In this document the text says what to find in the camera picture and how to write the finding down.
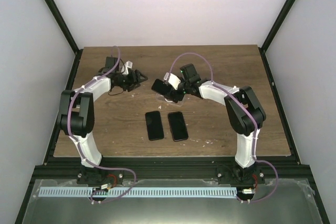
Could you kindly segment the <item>clear magsafe phone case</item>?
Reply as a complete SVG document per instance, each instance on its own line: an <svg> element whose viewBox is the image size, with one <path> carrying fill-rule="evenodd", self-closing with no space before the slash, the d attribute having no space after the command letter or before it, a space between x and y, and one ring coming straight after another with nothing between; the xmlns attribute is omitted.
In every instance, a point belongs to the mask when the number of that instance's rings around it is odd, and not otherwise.
<svg viewBox="0 0 336 224"><path fill-rule="evenodd" d="M161 102L166 102L168 104L172 104L172 105L178 105L181 106L184 103L184 98L182 99L182 101L178 101L178 102L174 102L173 100L169 100L167 98L165 98L164 96L160 95L160 94L156 94L155 98Z"/></svg>

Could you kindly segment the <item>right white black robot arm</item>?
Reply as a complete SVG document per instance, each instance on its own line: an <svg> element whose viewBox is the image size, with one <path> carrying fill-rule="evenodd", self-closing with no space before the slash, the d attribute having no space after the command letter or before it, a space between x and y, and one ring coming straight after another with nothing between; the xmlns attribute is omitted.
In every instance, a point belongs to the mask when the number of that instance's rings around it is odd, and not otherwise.
<svg viewBox="0 0 336 224"><path fill-rule="evenodd" d="M237 134L233 177L238 183L248 182L255 169L258 135L266 120L266 112L253 89L250 86L229 87L212 79L202 79L193 64L181 67L180 72L181 77L170 72L163 77L164 83L170 86L166 97L179 102L184 95L190 94L225 106L230 125Z"/></svg>

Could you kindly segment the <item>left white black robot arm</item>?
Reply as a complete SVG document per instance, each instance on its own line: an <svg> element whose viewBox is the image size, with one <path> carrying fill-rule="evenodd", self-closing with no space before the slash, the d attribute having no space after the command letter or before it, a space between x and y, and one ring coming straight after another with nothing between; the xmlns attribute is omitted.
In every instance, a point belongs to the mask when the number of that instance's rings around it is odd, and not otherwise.
<svg viewBox="0 0 336 224"><path fill-rule="evenodd" d="M102 154L93 137L94 102L114 87L130 92L147 81L146 75L132 67L130 61L107 57L105 66L88 83L61 93L57 124L74 143L81 164L91 168L88 176L95 184L102 184L106 180L107 170L99 166Z"/></svg>

